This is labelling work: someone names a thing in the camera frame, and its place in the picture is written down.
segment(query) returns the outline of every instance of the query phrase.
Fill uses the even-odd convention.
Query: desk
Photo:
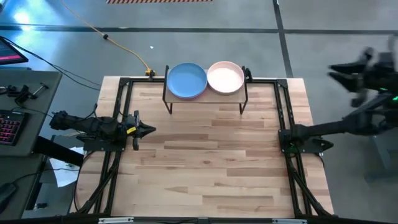
[[[49,89],[43,91],[36,100],[27,100],[24,103],[27,108],[39,110],[43,113],[48,113],[60,80],[61,74],[58,72],[0,70],[0,85],[2,86],[14,85],[18,87],[18,90],[20,90],[23,84],[25,84],[29,87],[30,91],[38,89],[38,87],[40,87],[40,82],[49,86]],[[0,101],[0,109],[2,110],[11,110],[17,107],[14,103],[14,99],[9,98],[6,95],[1,95]],[[4,152],[11,150],[23,150],[28,152],[28,154],[26,154],[25,157],[0,157],[0,185],[12,182],[23,175],[38,172],[42,165],[44,156],[41,154],[30,155],[30,151],[35,146],[45,115],[35,111],[26,112],[29,113],[29,117],[17,145],[0,145],[0,151],[4,154]],[[40,176],[32,175],[23,178],[16,183],[18,190],[12,197],[12,200],[9,202],[5,211],[0,214],[0,220],[21,218],[32,192],[32,188],[35,182],[38,181],[39,177]]]
[[[119,79],[104,77],[98,116],[112,116]],[[296,123],[312,124],[304,81],[293,78],[288,84]],[[234,104],[180,104],[170,115],[162,89],[161,83],[133,85],[129,112],[139,110],[141,120],[157,131],[139,141],[139,151],[132,150],[131,139],[127,141],[113,216],[294,216],[272,86],[248,84],[249,101],[242,115]],[[104,152],[92,154],[82,168],[79,206],[98,185],[103,157]],[[321,161],[311,154],[302,157],[309,189],[333,213]]]

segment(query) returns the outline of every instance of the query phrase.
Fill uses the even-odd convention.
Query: monitor
[[[22,55],[10,43],[0,38],[0,65],[28,62],[27,57]]]

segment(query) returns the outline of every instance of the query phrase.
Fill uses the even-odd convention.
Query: pink bowl
[[[244,73],[233,62],[217,62],[207,71],[207,82],[218,93],[232,94],[242,87]]]

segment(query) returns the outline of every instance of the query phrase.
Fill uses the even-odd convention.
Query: wooden table
[[[119,79],[104,77],[98,116],[112,115]],[[312,124],[304,81],[291,78],[288,83],[295,122]],[[294,216],[277,138],[279,122],[272,85],[248,84],[249,101],[243,115],[235,104],[178,104],[170,115],[162,101],[162,89],[161,83],[133,86],[129,112],[139,110],[141,120],[157,131],[139,141],[139,151],[133,151],[131,139],[128,141],[112,215]],[[98,185],[103,157],[104,152],[96,152],[83,166],[76,196],[79,206]],[[309,189],[333,213],[320,159],[311,154],[302,157]],[[298,195],[304,211],[301,191]]]

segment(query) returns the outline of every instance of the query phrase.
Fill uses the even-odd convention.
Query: rgb keyboard
[[[15,146],[27,113],[0,110],[0,144]]]

